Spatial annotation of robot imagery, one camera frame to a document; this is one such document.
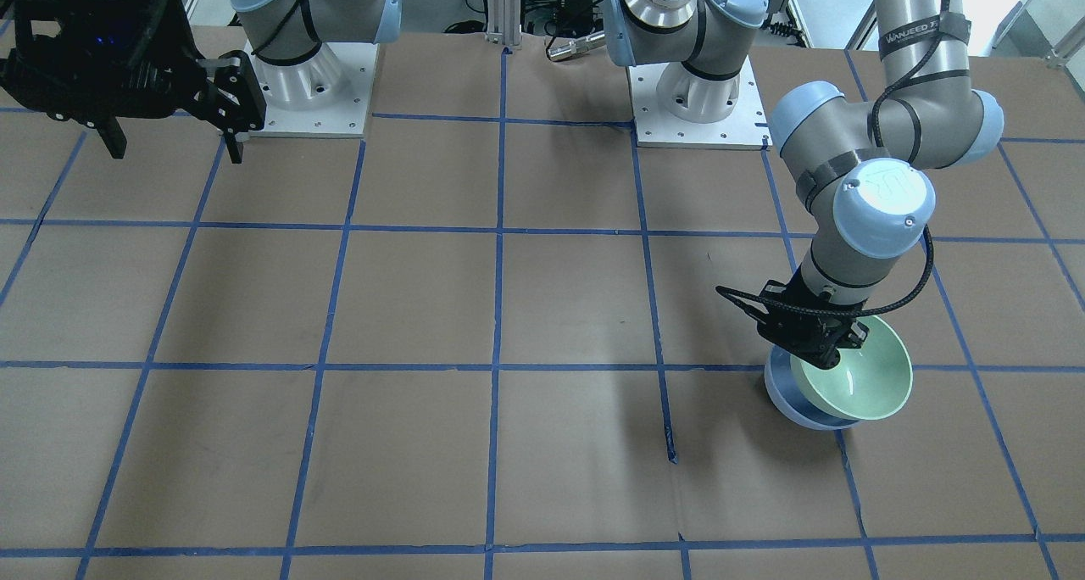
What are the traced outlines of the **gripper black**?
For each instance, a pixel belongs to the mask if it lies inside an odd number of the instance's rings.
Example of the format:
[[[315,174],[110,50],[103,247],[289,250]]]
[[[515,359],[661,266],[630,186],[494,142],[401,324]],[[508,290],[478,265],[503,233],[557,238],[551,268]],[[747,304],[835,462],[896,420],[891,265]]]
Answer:
[[[844,349],[861,349],[868,337],[868,326],[857,317],[863,304],[831,302],[837,295],[831,285],[813,293],[804,280],[787,285],[768,280],[756,295],[725,286],[716,292],[757,322],[764,340],[814,368],[837,368]]]
[[[244,51],[202,59],[182,0],[15,0],[3,90],[24,108],[94,125],[112,159],[120,117],[195,112],[220,129],[230,162],[261,131],[267,103]]]

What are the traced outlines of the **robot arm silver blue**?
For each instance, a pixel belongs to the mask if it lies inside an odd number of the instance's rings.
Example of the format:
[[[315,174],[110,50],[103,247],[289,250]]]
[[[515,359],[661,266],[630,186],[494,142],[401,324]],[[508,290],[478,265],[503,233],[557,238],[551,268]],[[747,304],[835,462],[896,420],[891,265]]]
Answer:
[[[186,111],[224,136],[261,131],[267,106],[306,109],[345,83],[334,43],[395,42],[399,0],[229,0],[248,51],[202,54],[182,0],[14,0],[3,90],[25,108],[73,120],[125,155],[120,119]]]
[[[718,287],[756,321],[760,336],[814,368],[837,368],[868,336],[865,302],[899,256],[929,243],[937,194],[926,177],[983,158],[999,143],[1004,111],[973,88],[971,23],[961,0],[873,0],[885,88],[853,103],[813,81],[768,115],[773,143],[818,225],[789,282],[760,294]],[[724,120],[767,0],[604,0],[609,57],[663,64],[663,108],[686,123]]]

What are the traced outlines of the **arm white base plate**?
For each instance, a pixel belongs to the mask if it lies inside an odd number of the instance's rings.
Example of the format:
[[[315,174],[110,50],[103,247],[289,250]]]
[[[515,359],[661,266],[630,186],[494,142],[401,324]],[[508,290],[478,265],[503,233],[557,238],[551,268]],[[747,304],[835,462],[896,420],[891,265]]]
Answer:
[[[713,88],[681,63],[627,69],[641,149],[760,150],[773,144],[751,59]]]
[[[275,66],[253,59],[267,103],[268,138],[363,138],[380,47],[326,43],[309,61]]]

